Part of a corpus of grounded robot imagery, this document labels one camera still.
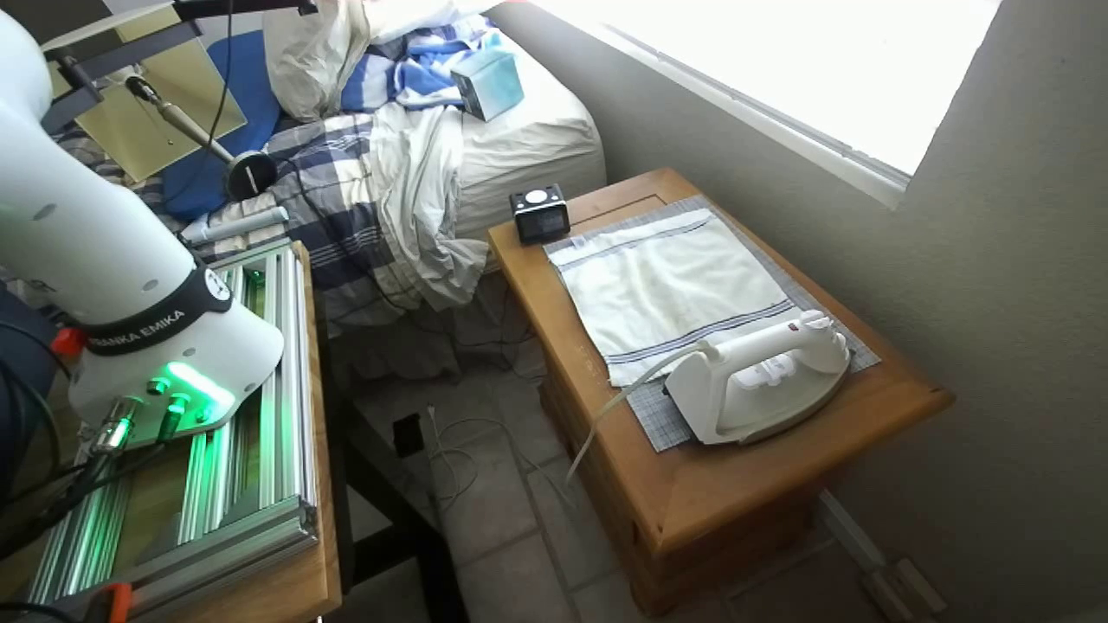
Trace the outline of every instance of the green led light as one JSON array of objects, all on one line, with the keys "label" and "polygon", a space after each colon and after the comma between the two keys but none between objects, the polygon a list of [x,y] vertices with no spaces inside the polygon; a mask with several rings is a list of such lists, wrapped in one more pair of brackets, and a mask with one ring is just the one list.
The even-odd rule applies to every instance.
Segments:
[{"label": "green led light", "polygon": [[127,435],[132,435],[132,417],[116,424],[108,450],[120,450]]},{"label": "green led light", "polygon": [[172,387],[179,390],[179,386],[188,387],[188,395],[193,398],[188,404],[188,412],[202,412],[202,418],[193,418],[197,426],[223,418],[224,412],[231,412],[237,395],[223,386],[215,386],[212,378],[203,378],[197,367],[172,359],[167,367],[167,374],[172,378]]}]

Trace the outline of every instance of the wooden nightstand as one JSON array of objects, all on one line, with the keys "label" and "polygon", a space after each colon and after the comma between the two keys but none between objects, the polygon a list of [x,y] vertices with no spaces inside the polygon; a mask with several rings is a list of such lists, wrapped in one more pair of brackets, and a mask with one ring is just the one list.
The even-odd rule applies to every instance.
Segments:
[{"label": "wooden nightstand", "polygon": [[[571,224],[589,231],[694,193],[701,190],[687,176],[655,170],[574,196]],[[687,442],[655,455],[626,404],[605,417],[579,473],[619,554],[629,591],[649,613],[665,613],[694,591],[730,581],[802,538],[815,495],[836,470],[953,403],[791,260],[759,237],[744,237],[846,321],[879,365],[853,374],[815,418],[755,448]],[[616,395],[605,365],[547,252],[521,245],[514,223],[494,224],[487,239],[547,358],[543,409],[567,455],[574,455],[595,412]]]}]

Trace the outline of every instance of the white towel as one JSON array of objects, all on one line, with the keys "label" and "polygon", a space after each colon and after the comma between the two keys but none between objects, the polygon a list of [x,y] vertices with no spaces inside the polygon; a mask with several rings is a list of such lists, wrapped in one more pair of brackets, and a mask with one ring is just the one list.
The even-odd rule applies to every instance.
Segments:
[{"label": "white towel", "polygon": [[643,223],[556,243],[547,258],[560,269],[613,387],[649,382],[643,374],[665,359],[677,367],[704,338],[751,331],[801,312],[704,196]]}]

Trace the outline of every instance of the robotic arm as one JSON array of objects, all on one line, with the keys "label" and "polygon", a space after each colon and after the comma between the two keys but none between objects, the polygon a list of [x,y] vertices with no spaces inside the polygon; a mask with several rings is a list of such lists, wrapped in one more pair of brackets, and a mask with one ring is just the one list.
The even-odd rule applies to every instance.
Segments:
[{"label": "robotic arm", "polygon": [[0,267],[47,285],[85,328],[72,409],[105,418],[132,403],[134,448],[224,424],[273,374],[284,337],[132,190],[58,149],[43,131],[50,104],[34,40],[0,12]]}]

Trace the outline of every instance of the tile floor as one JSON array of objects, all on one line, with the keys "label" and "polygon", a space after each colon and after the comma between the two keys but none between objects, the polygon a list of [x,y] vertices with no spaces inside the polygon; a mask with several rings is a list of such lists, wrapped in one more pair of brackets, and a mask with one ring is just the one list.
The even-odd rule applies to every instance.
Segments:
[{"label": "tile floor", "polygon": [[[418,417],[426,450],[404,457],[441,501],[442,534],[476,623],[649,623],[635,608],[605,534],[537,403],[542,351],[525,328],[507,359],[460,359],[435,382],[360,382],[363,418]],[[354,495],[354,538],[389,528]],[[336,623],[423,623],[416,563],[357,586]],[[665,623],[878,623],[853,556],[815,528],[802,544]]]}]

